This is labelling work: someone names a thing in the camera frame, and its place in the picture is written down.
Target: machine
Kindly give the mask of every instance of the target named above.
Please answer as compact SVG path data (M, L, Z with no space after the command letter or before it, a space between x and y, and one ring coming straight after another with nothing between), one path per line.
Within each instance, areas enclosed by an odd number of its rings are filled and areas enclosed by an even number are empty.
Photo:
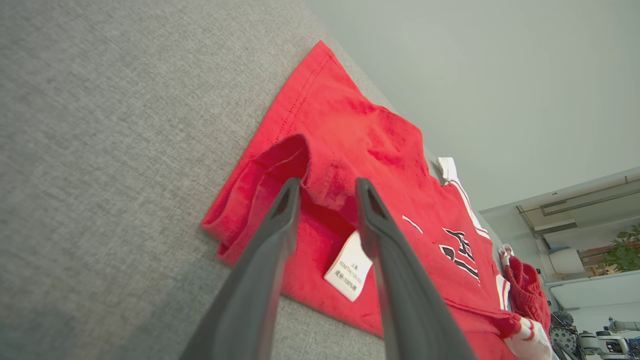
M627 331L640 331L640 322L620 322L609 318L609 326L605 326L604 331L578 333L571 314L554 311L549 336L557 347L580 358L598 355L602 360L640 360L640 338L617 335Z

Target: white stripe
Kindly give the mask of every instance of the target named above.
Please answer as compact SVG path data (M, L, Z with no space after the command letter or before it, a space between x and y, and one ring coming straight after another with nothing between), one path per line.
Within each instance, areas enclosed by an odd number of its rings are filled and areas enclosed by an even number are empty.
M509 291L511 291L511 283L510 282L506 282L507 286L505 286L505 289L502 290L502 292L505 294L505 298L504 298L504 309L509 311Z
M471 218L471 222L473 222L474 224L476 232L479 235L482 235L485 238L489 239L489 235L485 232L486 230L483 229L482 226L480 226L480 222L476 218L476 214L474 214L474 212L471 211L471 205L467 201L467 193L465 193L465 190L462 188L462 186L458 185L458 181L448 181L446 184L453 184L456 187L456 189L458 189L458 191L460 192L460 197L462 197L462 201L465 203L465 207L467 208L467 213Z
M558 360L542 324L520 318L520 331L504 339L518 360Z
M506 310L507 306L505 305L504 297L502 296L502 291L504 290L502 285L504 285L504 278L502 275L498 274L495 276L495 287L498 290L498 298L500 298L500 308L502 310Z
M420 231L420 234L424 234L424 233L422 232L422 229L421 229L418 225L416 225L416 224L415 224L415 222L412 222L410 218L408 218L408 217L406 217L406 216L404 216L404 215L402 216L402 218L403 218L403 219L405 219L406 221L408 221L408 222L409 222L409 224L411 224L411 225L415 226L415 228L416 228L416 229L418 229L418 231Z

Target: red t-shirt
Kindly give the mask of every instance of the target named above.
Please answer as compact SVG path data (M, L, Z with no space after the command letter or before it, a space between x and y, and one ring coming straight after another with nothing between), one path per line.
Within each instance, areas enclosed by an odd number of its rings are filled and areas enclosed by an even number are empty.
M493 245L451 166L447 185L431 177L420 130L369 102L319 42L276 97L202 226L233 265L283 183L302 178L298 245L282 293L382 336L373 271L354 302L323 279L356 230L355 181L367 177L478 357L514 359L503 339L523 331L521 318L503 310Z

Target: white wall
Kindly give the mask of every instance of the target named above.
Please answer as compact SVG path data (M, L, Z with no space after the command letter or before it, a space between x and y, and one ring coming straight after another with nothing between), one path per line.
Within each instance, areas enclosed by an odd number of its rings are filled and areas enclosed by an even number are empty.
M527 224L522 220L515 207L485 213L478 219L489 225L492 231L495 231L495 236L490 234L492 235L492 239L496 237L499 239L500 244L509 244L515 255L525 263L531 264L539 269L544 269L540 259L540 252L536 245L536 239L529 231Z
M573 323L579 332L589 331L595 333L596 331L602 331L603 326L609 325L610 316L622 322L640 322L640 302L583 307L571 310L569 313L573 316ZM640 331L630 331L621 335L626 338L635 338L640 336Z
M640 1L308 3L478 211L640 165Z

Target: white trim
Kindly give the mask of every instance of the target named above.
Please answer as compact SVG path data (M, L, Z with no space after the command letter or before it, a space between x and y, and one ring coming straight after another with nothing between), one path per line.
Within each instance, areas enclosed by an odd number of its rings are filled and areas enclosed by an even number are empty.
M502 277L502 275L498 274L495 276L495 287L496 291L498 291L498 298L500 299L500 308L509 311L509 291L511 291L511 283Z
M520 330L504 339L518 360L558 360L542 324L520 318Z
M415 226L415 228L416 228L416 229L418 229L418 231L420 231L420 234L424 234L424 233L422 232L422 229L421 229L418 225L416 225L416 223L415 223L415 222L412 222L410 218L408 218L408 217L406 217L406 216L404 216L404 215L402 216L402 218L403 218L403 219L405 219L406 221L408 221L408 222L409 222L409 224L411 224L411 225Z
M460 185L460 180L458 179L458 171L456 170L456 164L453 161L453 158L438 158L438 165L440 166L440 170L442 171L442 177L445 179L445 185L453 184L460 192L460 197L462 197L462 201L465 203L467 213L471 218L471 222L473 223L476 232L479 235L490 239L489 232L486 229L483 229L482 225L480 225L480 221L478 221L476 217L476 214L474 214L474 212L471 210L469 197L465 190L462 188L462 185Z

